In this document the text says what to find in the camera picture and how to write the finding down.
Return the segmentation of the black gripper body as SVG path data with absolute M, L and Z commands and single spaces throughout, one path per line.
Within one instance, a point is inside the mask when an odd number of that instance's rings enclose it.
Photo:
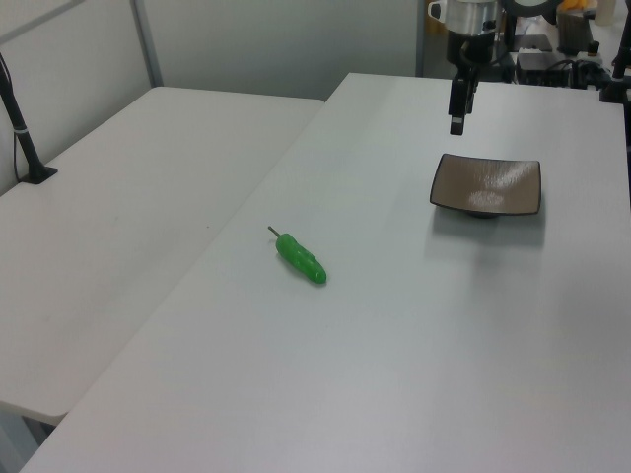
M 456 68 L 456 80 L 489 67 L 494 59 L 495 34 L 469 35 L 448 31 L 447 60 Z

